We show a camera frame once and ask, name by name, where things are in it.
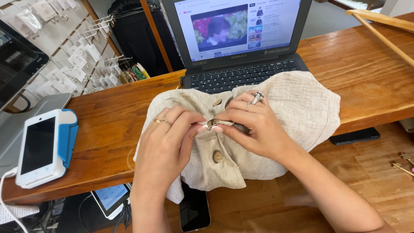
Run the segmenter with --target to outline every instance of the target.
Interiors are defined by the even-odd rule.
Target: wooden hanger
[[[347,10],[345,12],[347,15],[354,16],[362,25],[366,26],[374,35],[376,35],[382,42],[384,42],[390,49],[396,52],[399,56],[402,57],[408,64],[414,67],[414,60],[405,54],[401,49],[395,46],[391,41],[389,41],[385,36],[379,33],[375,28],[373,28],[366,19],[370,21],[375,21],[383,24],[387,24],[393,27],[398,27],[407,32],[414,33],[414,23],[405,21],[402,19],[396,19],[393,17],[388,17],[379,13],[374,13],[369,10]]]

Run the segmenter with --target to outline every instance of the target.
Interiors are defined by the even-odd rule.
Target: monitor
[[[186,69],[294,53],[311,0],[163,0]]]
[[[49,61],[49,56],[0,20],[0,110]]]

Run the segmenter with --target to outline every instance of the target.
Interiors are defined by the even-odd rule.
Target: black smartphone
[[[363,130],[358,130],[351,133],[344,133],[336,136],[332,136],[329,139],[334,145],[344,145],[344,144],[351,144],[360,141],[369,141],[380,138],[381,135],[378,131],[374,128],[368,128]]]
[[[181,230],[191,232],[210,226],[206,192],[192,189],[183,181],[181,181],[181,186],[184,191],[184,199],[180,203]]]

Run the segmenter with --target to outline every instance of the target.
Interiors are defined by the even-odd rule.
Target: gold ring
[[[171,126],[171,123],[169,121],[167,121],[167,119],[165,119],[165,117],[162,117],[161,120],[164,121],[165,123],[167,123],[169,126]]]

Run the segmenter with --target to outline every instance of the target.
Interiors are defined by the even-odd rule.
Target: calculator app
[[[105,210],[113,206],[127,192],[128,190],[123,184],[95,191]]]

